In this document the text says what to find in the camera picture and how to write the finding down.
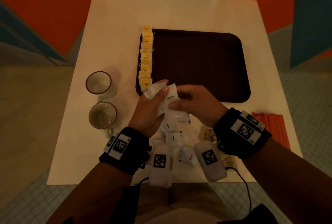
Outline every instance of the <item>cable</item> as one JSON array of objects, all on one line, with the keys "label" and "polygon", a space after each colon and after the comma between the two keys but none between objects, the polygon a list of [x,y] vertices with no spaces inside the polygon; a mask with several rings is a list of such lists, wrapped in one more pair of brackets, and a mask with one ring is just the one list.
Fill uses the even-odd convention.
[{"label": "cable", "polygon": [[137,185],[140,185],[140,184],[142,184],[144,181],[146,181],[146,180],[148,180],[149,179],[149,177],[146,177],[145,179],[142,179]]},{"label": "cable", "polygon": [[250,213],[250,212],[251,212],[251,198],[250,198],[250,193],[249,193],[249,187],[248,187],[248,184],[247,184],[247,182],[244,180],[244,178],[242,178],[242,176],[240,175],[240,173],[239,173],[234,167],[230,167],[230,166],[225,167],[225,170],[229,170],[229,169],[234,170],[234,171],[238,174],[238,176],[243,180],[243,182],[246,184],[247,192],[248,192],[248,197],[249,197],[249,204],[250,204],[250,207],[249,207],[249,213]]}]

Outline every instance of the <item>person's right hand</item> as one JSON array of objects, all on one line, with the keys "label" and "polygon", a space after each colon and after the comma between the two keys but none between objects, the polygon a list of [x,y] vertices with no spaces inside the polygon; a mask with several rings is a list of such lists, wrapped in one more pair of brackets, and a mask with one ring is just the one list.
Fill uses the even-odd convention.
[{"label": "person's right hand", "polygon": [[197,117],[204,125],[214,127],[228,111],[204,86],[176,86],[180,100],[168,105],[172,110],[184,110]]}]

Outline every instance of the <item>hand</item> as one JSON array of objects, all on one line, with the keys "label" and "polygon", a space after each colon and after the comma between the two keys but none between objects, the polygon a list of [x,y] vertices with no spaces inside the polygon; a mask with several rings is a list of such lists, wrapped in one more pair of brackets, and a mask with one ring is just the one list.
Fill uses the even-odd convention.
[{"label": "hand", "polygon": [[184,110],[197,117],[204,125],[214,127],[219,119],[228,111],[204,86],[176,86],[181,101],[168,105],[172,110]]},{"label": "hand", "polygon": [[[168,80],[161,80],[156,83],[168,83]],[[168,94],[168,86],[165,85],[156,95],[150,100],[141,95],[136,105],[136,109],[128,124],[128,127],[134,128],[142,132],[148,138],[152,137],[160,127],[164,119],[164,114],[157,117],[158,106]]]}]

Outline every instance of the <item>person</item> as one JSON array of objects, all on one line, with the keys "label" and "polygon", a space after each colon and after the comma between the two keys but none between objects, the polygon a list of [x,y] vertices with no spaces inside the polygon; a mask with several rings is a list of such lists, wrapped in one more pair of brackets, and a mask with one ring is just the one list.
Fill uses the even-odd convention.
[{"label": "person", "polygon": [[[203,86],[177,86],[177,92],[182,100],[169,104],[168,108],[186,111],[208,127],[214,127],[228,111]],[[151,100],[142,95],[128,127],[147,138],[154,135],[164,117],[157,117],[158,106],[167,93],[168,86],[164,86]],[[290,221],[331,223],[332,178],[325,173],[272,138],[242,161]],[[47,223],[107,223],[131,180],[132,174],[107,162],[98,163]],[[132,201],[128,197],[124,206]],[[198,183],[173,183],[168,190],[142,184],[135,223],[217,223],[230,219],[214,191],[200,188]]]}]

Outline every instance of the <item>person's right arm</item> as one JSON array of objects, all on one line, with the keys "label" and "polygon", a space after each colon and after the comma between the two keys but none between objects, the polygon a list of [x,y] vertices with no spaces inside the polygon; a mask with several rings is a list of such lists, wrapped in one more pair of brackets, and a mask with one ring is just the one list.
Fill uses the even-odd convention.
[{"label": "person's right arm", "polygon": [[[184,110],[214,127],[227,112],[206,88],[177,86],[182,99],[169,109]],[[332,216],[332,178],[270,138],[242,160],[259,185],[293,223],[327,223]]]}]

